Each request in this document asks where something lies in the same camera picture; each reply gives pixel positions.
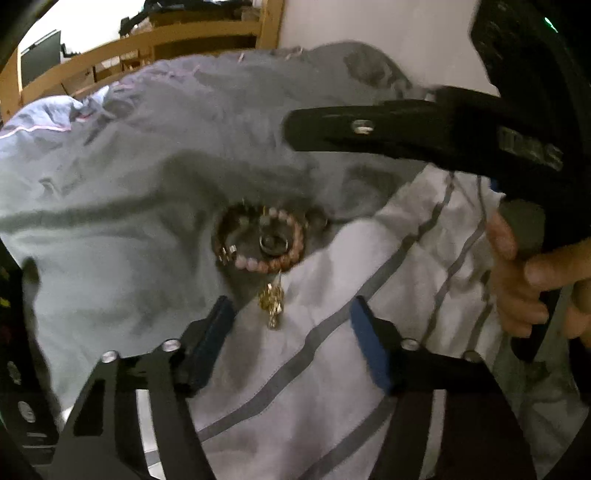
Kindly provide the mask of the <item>person's right hand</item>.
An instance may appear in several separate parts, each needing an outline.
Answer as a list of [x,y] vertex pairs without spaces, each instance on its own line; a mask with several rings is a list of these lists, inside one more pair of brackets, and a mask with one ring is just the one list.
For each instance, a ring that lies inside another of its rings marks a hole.
[[589,346],[590,241],[521,261],[515,235],[499,213],[489,219],[487,237],[494,256],[491,281],[502,328],[514,337],[529,337],[535,325],[550,318],[540,295],[571,286],[563,332]]

